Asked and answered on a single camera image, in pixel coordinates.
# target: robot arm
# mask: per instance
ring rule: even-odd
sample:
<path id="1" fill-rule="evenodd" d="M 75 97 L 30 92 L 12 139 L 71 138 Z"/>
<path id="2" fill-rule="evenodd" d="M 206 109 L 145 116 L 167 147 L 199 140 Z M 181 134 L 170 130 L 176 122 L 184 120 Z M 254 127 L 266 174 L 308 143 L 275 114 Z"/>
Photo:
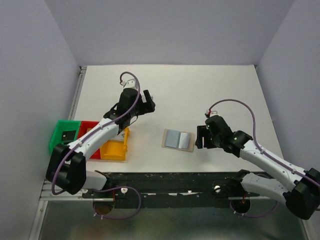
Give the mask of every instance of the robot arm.
<path id="1" fill-rule="evenodd" d="M 119 102 L 108 111 L 102 120 L 84 136 L 68 145 L 58 144 L 52 151 L 46 179 L 67 191 L 76 194 L 81 189 L 101 190 L 107 178 L 99 172 L 86 171 L 86 162 L 105 142 L 121 133 L 130 125 L 131 119 L 155 111 L 149 91 L 143 91 L 145 102 L 139 94 L 137 78 L 121 81 L 124 86 Z"/>
<path id="2" fill-rule="evenodd" d="M 222 148 L 227 153 L 255 164 L 275 178 L 267 179 L 242 170 L 238 181 L 244 192 L 277 200 L 301 219 L 311 217 L 320 204 L 320 191 L 308 179 L 320 182 L 320 172 L 313 168 L 306 171 L 295 166 L 259 144 L 261 151 L 250 135 L 243 131 L 232 132 L 225 120 L 217 114 L 207 118 L 205 125 L 197 127 L 195 144 L 199 149 Z"/>

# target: yellow bin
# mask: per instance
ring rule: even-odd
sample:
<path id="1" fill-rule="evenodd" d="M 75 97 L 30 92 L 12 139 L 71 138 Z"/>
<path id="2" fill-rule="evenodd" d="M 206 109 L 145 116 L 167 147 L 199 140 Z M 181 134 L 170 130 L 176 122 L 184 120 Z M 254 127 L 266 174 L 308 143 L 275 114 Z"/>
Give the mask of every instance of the yellow bin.
<path id="1" fill-rule="evenodd" d="M 109 140 L 100 147 L 100 157 L 102 160 L 126 160 L 128 151 L 128 137 L 130 135 L 129 128 L 124 131 L 124 141 Z"/>

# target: gray wall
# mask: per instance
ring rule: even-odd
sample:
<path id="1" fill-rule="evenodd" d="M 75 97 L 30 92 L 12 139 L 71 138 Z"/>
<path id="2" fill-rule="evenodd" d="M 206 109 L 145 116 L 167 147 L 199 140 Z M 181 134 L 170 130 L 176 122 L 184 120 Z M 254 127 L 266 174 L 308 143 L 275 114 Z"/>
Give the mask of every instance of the gray wall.
<path id="1" fill-rule="evenodd" d="M 0 239 L 27 239 L 79 68 L 43 0 L 0 7 Z"/>
<path id="2" fill-rule="evenodd" d="M 293 0 L 45 0 L 81 65 L 257 64 Z"/>
<path id="3" fill-rule="evenodd" d="M 284 157 L 319 170 L 320 1 L 294 2 L 257 73 Z"/>

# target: gray floor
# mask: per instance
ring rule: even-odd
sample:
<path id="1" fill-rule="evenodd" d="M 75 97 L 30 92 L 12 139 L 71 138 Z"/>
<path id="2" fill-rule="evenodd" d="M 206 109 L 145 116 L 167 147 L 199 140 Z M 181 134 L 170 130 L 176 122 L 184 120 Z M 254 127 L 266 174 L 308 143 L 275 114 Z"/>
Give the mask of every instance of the gray floor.
<path id="1" fill-rule="evenodd" d="M 256 200 L 251 214 L 272 208 L 274 201 Z M 117 209 L 113 214 L 129 214 Z M 49 202 L 42 240 L 304 240 L 302 221 L 284 206 L 264 218 L 244 218 L 228 208 L 142 209 L 128 220 L 93 217 L 89 202 Z"/>

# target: white table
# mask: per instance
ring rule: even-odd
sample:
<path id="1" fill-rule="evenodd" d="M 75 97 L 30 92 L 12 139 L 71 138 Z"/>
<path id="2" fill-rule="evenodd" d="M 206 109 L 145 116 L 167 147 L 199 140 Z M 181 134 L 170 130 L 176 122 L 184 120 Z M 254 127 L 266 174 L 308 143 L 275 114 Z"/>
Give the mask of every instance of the white table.
<path id="1" fill-rule="evenodd" d="M 216 101 L 233 98 L 247 103 L 255 113 L 258 141 L 282 156 L 266 101 L 253 65 L 105 65 L 88 66 L 74 120 L 100 121 L 119 101 L 122 72 L 134 73 L 141 90 L 148 89 L 155 112 L 142 115 L 130 126 L 125 162 L 92 161 L 87 170 L 102 172 L 237 172 L 260 171 L 255 165 L 222 149 L 193 152 L 162 148 L 165 129 L 197 133 L 204 113 Z M 236 102 L 220 103 L 215 110 L 233 131 L 252 135 L 249 111 Z"/>

